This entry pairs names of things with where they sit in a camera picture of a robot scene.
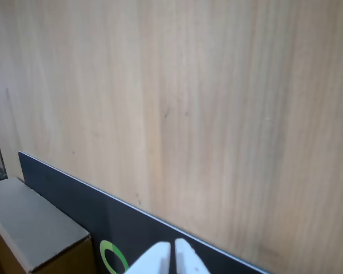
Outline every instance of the wood grain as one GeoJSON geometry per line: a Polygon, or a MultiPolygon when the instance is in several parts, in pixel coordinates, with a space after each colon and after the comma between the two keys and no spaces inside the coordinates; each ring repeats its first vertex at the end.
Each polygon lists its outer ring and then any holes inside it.
{"type": "Polygon", "coordinates": [[[343,273],[343,1],[0,0],[0,147],[276,273],[343,273]]]}

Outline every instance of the white plastic object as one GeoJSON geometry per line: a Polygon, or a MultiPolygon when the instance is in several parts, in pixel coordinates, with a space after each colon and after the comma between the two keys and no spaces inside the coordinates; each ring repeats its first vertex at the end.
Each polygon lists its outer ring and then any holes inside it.
{"type": "Polygon", "coordinates": [[[150,247],[125,274],[168,274],[170,263],[170,243],[160,241],[150,247]]]}
{"type": "Polygon", "coordinates": [[[210,274],[200,257],[185,239],[176,240],[177,274],[210,274]]]}

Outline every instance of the light wood surface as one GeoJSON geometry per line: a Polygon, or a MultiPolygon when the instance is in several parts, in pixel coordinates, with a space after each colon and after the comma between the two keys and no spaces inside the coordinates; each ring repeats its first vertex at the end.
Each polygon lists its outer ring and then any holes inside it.
{"type": "Polygon", "coordinates": [[[0,146],[276,273],[343,273],[343,1],[0,0],[0,146]]]}

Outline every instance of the brown cardboard edge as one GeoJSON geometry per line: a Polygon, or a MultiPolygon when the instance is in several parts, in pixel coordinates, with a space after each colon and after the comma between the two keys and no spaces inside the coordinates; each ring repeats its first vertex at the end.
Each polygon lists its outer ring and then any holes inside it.
{"type": "Polygon", "coordinates": [[[75,242],[74,244],[66,247],[65,249],[63,249],[61,252],[57,253],[55,256],[53,256],[51,259],[48,259],[47,261],[45,261],[44,263],[42,263],[41,265],[35,267],[32,271],[29,272],[29,274],[40,274],[42,273],[42,271],[46,271],[47,267],[50,267],[51,264],[57,263],[57,259],[61,259],[61,257],[66,256],[66,254],[69,254],[69,252],[74,251],[76,248],[79,248],[80,245],[82,244],[86,244],[86,242],[89,241],[90,242],[90,252],[91,252],[91,256],[92,256],[92,265],[90,268],[92,268],[94,270],[94,273],[96,273],[96,267],[95,267],[95,260],[94,260],[94,250],[93,250],[93,241],[91,240],[91,235],[89,234],[87,237],[84,237],[83,239],[75,242]]]}
{"type": "Polygon", "coordinates": [[[30,272],[31,269],[33,269],[33,266],[29,264],[29,262],[21,256],[21,252],[19,248],[15,245],[15,243],[12,241],[11,237],[9,234],[6,232],[6,230],[3,228],[1,222],[0,222],[0,235],[5,244],[9,247],[11,252],[13,253],[14,257],[16,260],[19,262],[21,267],[26,271],[27,273],[30,272]]]}

